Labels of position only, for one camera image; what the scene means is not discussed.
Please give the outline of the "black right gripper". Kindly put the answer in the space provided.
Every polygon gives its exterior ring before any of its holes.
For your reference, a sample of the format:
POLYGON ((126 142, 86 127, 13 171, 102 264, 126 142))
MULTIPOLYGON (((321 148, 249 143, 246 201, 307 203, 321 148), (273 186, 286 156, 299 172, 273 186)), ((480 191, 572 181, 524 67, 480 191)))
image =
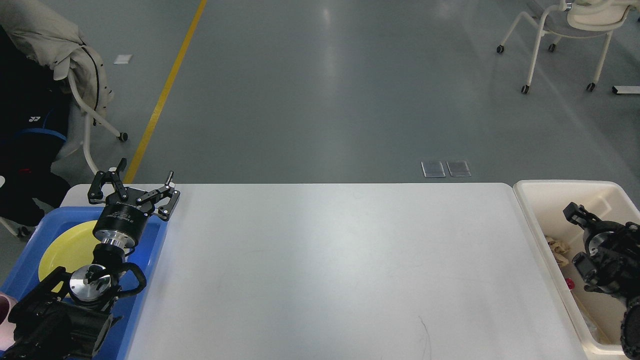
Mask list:
POLYGON ((601 219, 577 203, 570 202, 563 209, 565 219, 586 230, 586 252, 572 259, 588 293, 608 294, 604 288, 607 278, 606 262, 632 258, 632 231, 617 222, 599 222, 601 219))

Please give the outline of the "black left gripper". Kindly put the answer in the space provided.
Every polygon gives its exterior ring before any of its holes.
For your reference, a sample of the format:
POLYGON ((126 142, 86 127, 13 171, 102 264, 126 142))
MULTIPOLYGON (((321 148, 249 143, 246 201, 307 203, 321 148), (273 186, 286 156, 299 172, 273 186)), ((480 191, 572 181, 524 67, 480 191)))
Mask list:
POLYGON ((169 171, 164 184, 157 189, 127 190, 121 179, 127 164, 128 160, 121 158, 114 170, 99 170, 90 184, 87 201, 91 205, 106 204, 93 228, 98 241, 120 248, 135 248, 151 215, 163 222, 169 221, 181 192, 175 188, 174 171, 169 171), (103 192, 107 184, 113 189, 108 196, 103 192))

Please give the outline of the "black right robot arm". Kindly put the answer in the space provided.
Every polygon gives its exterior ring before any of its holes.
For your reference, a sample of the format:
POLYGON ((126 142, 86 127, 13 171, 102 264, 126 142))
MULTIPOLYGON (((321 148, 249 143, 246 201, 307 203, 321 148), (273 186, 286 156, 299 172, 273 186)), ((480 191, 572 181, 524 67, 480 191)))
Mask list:
POLYGON ((606 294, 625 305, 620 326, 621 348, 630 360, 640 357, 639 224, 600 219, 577 203, 563 209, 569 223, 583 230, 584 251, 571 260, 586 292, 606 294))

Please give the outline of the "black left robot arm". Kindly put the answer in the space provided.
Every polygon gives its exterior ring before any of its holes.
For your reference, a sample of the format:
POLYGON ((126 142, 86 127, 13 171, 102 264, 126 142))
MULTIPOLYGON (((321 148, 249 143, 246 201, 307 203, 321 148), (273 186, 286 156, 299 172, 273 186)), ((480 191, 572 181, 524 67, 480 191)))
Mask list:
POLYGON ((146 289, 148 269, 134 262, 135 251, 149 221, 168 221, 181 193, 173 171, 153 190, 125 185, 126 165, 123 158, 94 175, 87 201, 103 208, 91 231, 92 258, 74 270, 55 267, 13 306, 3 360, 93 360, 126 316, 118 305, 146 289))

